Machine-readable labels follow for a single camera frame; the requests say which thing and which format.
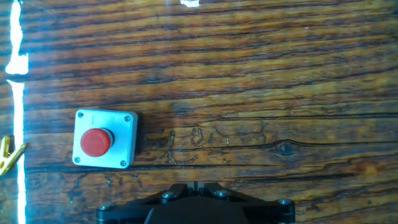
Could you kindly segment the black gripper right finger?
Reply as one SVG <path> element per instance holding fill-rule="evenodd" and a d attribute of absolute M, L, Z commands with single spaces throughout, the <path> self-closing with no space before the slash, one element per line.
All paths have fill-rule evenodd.
<path fill-rule="evenodd" d="M 219 203 L 219 217 L 225 214 L 239 223 L 295 223 L 295 202 L 291 199 L 265 201 L 216 182 L 197 182 L 196 195 L 211 198 L 210 205 Z"/>

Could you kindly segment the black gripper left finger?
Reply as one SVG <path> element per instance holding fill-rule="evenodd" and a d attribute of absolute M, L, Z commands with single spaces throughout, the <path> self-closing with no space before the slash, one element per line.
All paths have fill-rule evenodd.
<path fill-rule="evenodd" d="M 167 190 L 128 203 L 107 203 L 95 210 L 95 223 L 144 223 L 150 211 L 198 192 L 198 182 L 173 184 Z"/>

